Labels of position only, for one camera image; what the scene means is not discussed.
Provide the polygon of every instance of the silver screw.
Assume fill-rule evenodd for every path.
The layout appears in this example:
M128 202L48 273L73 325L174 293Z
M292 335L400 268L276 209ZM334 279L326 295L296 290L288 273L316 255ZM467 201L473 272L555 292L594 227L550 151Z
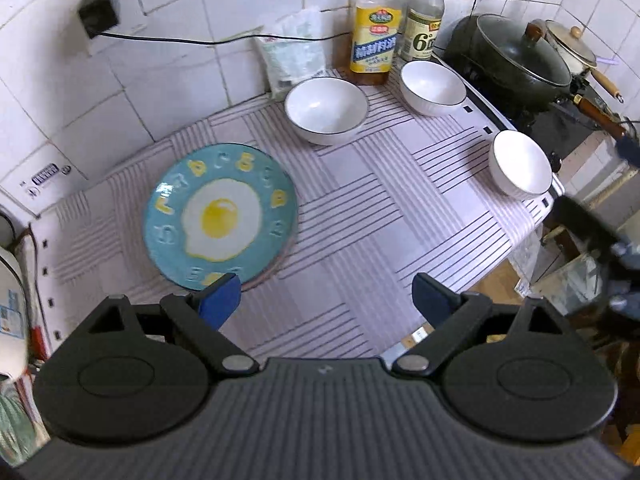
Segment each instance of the silver screw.
M255 361L246 355L229 355L222 359L222 365L230 372L247 372Z
M616 242L611 246L611 254L617 257L624 256L626 254L626 245L622 242Z
M611 296L609 298L609 306L613 311L621 312L626 307L626 299L622 296Z
M421 355L403 355L396 363L405 372L423 372L429 367L429 360Z

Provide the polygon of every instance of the striped tablecloth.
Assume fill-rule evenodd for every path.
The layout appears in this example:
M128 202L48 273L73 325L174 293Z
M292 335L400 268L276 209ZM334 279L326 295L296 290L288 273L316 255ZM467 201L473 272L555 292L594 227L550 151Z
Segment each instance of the striped tablecloth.
M222 329L258 359L379 354L424 321L410 297L416 272L463 290L542 222L549 196L520 202L492 182L498 127L469 99L427 118L406 108L397 72L364 91L369 116L347 145L301 140L284 106L262 96L174 133L43 214L33 232L52 348L108 294L151 303L182 292L146 256L143 211L176 160L216 142L276 158L300 203L289 254Z

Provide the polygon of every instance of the glass bottle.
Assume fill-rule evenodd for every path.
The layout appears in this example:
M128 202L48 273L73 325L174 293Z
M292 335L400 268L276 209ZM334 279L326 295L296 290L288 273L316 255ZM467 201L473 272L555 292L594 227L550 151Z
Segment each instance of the glass bottle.
M382 85L389 77L402 19L403 0L351 0L351 58L348 79Z
M431 57L443 15L444 0L408 0L400 49L402 59L413 61Z

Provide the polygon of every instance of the black plug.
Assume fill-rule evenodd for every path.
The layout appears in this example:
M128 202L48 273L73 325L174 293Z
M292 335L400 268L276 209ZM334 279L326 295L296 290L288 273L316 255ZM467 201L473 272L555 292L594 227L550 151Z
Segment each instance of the black plug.
M120 23L113 0L82 0L78 15L90 39Z

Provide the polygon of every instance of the white bowl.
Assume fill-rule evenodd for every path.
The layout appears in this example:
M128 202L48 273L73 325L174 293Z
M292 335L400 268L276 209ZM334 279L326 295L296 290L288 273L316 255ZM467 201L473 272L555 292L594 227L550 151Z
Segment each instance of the white bowl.
M400 72L400 90L416 112L449 115L462 106L466 86L458 74L431 61L411 61Z
M546 193L553 173L545 152L530 137L504 130L494 137L489 150L489 171L498 187L519 200Z
M335 77L300 83L284 105L303 139L323 146L349 142L367 118L369 101L356 85Z

